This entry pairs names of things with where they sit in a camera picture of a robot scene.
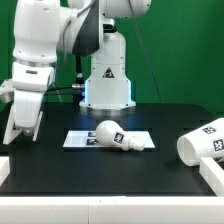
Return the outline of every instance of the table surface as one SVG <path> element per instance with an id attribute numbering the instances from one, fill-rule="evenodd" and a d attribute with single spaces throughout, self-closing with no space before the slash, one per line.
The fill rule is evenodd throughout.
<path id="1" fill-rule="evenodd" d="M 177 139 L 216 119 L 199 106 L 139 104 L 120 117 L 97 117 L 69 103 L 43 104 L 36 142 L 20 135 L 0 156 L 10 157 L 10 175 L 0 196 L 214 196 L 199 174 L 180 160 Z M 2 142 L 9 108 L 0 113 Z M 155 148 L 63 148 L 69 130 L 95 130 L 111 119 L 127 131 L 148 131 Z"/>

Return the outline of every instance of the green wall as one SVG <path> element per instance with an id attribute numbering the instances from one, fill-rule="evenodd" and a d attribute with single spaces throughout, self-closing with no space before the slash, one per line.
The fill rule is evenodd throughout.
<path id="1" fill-rule="evenodd" d="M 0 81 L 11 76 L 15 6 L 16 0 L 0 0 Z M 152 0 L 149 12 L 137 19 L 163 103 L 197 104 L 224 114 L 223 12 L 224 0 Z M 127 40 L 126 73 L 136 83 L 136 101 L 159 103 L 133 20 L 116 22 Z M 87 77 L 89 59 L 83 65 Z M 74 66 L 70 56 L 57 85 L 74 82 Z"/>

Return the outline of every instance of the white robot link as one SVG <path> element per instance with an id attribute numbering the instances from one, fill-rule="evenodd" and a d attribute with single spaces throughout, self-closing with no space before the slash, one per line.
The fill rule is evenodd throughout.
<path id="1" fill-rule="evenodd" d="M 67 8 L 59 0 L 18 0 L 12 79 L 0 88 L 0 99 L 14 99 L 3 143 L 21 132 L 35 139 L 41 102 L 55 79 L 57 49 L 91 56 L 82 111 L 116 115 L 135 107 L 125 75 L 126 43 L 113 18 L 141 16 L 150 4 L 151 0 L 68 0 Z"/>

